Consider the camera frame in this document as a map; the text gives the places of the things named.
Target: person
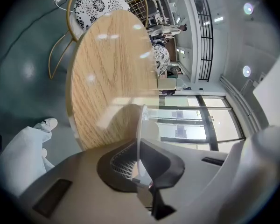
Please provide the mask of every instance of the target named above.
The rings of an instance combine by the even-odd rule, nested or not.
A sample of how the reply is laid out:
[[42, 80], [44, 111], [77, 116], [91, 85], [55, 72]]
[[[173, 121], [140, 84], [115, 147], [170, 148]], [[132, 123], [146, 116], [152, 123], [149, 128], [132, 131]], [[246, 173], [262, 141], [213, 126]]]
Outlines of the person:
[[47, 159], [42, 144], [52, 137], [57, 126], [55, 118], [45, 119], [33, 128], [22, 129], [0, 155], [0, 186], [19, 197], [35, 180], [54, 165]]
[[160, 91], [160, 92], [161, 92], [161, 94], [163, 94], [163, 95], [172, 96], [172, 95], [175, 94], [176, 90], [162, 90], [162, 91]]
[[181, 71], [182, 71], [181, 68], [179, 68], [177, 65], [169, 65], [167, 67], [167, 77], [172, 75], [177, 75]]
[[172, 38], [176, 34], [179, 34], [181, 31], [186, 31], [187, 25], [181, 25], [181, 26], [173, 26], [169, 24], [163, 24], [163, 25], [156, 25], [147, 30], [148, 35], [150, 36], [156, 36], [156, 35], [164, 35], [166, 38]]

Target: chair leg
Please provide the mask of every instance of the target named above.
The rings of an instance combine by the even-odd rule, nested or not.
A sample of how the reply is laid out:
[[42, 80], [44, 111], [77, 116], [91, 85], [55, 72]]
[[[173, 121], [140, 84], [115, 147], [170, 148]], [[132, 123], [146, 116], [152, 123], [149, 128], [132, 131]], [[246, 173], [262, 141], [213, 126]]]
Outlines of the chair leg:
[[51, 57], [52, 57], [53, 50], [54, 50], [55, 46], [56, 46], [68, 33], [69, 33], [69, 31], [67, 31], [67, 32], [55, 43], [55, 45], [53, 46], [53, 48], [52, 48], [52, 50], [51, 50], [51, 52], [50, 52], [48, 67], [49, 67], [49, 77], [50, 77], [51, 80], [53, 79], [53, 76], [54, 76], [54, 74], [55, 74], [55, 71], [56, 71], [56, 69], [57, 69], [57, 67], [58, 67], [58, 65], [59, 65], [59, 63], [60, 63], [60, 61], [61, 61], [61, 59], [62, 59], [62, 57], [63, 57], [63, 55], [64, 55], [64, 53], [65, 53], [65, 51], [67, 50], [67, 48], [69, 47], [69, 45], [71, 44], [71, 42], [72, 42], [73, 40], [71, 39], [70, 43], [67, 45], [66, 49], [64, 50], [64, 52], [62, 53], [62, 55], [61, 55], [61, 57], [60, 57], [60, 59], [59, 59], [59, 61], [58, 61], [58, 64], [57, 64], [57, 66], [56, 66], [56, 68], [55, 68], [55, 70], [54, 70], [53, 75], [51, 75], [51, 68], [50, 68], [50, 65], [51, 65], [51, 64], [50, 64], [50, 63], [51, 63]]

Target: black and white floral cushion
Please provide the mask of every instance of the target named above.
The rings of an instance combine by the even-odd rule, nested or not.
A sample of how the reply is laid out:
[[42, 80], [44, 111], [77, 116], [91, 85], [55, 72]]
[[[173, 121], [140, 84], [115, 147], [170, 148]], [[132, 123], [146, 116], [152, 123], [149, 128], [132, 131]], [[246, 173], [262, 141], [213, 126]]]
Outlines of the black and white floral cushion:
[[155, 57], [155, 62], [157, 67], [157, 73], [158, 76], [160, 76], [167, 69], [169, 65], [170, 55], [168, 50], [159, 44], [155, 44], [153, 46], [153, 49], [154, 49], [154, 57]]
[[74, 5], [77, 22], [84, 31], [100, 16], [113, 10], [130, 11], [130, 6], [126, 0], [77, 0]]

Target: wooden table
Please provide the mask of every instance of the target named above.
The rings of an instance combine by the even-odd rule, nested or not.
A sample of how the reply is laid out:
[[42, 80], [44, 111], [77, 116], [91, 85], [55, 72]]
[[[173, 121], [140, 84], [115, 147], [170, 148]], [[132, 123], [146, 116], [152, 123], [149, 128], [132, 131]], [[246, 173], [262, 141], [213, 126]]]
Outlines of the wooden table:
[[80, 38], [66, 104], [84, 150], [136, 137], [140, 105], [159, 105], [159, 95], [153, 48], [135, 15], [107, 13]]

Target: green floor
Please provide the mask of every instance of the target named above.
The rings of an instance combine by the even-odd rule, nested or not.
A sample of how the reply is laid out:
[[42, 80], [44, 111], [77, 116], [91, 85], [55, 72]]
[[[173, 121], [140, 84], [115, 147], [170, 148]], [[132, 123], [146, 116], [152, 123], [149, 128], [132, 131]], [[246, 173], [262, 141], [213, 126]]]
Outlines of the green floor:
[[[0, 58], [19, 33], [34, 19], [55, 8], [53, 0], [17, 0], [0, 24]], [[67, 31], [65, 11], [57, 9], [29, 28], [12, 47], [0, 68], [0, 131], [3, 146], [24, 127], [54, 117], [58, 126], [44, 143], [48, 160], [58, 164], [80, 152], [65, 106], [67, 67], [75, 44], [64, 56], [53, 80], [48, 75], [48, 57], [54, 43]], [[70, 40], [54, 52], [56, 64]]]

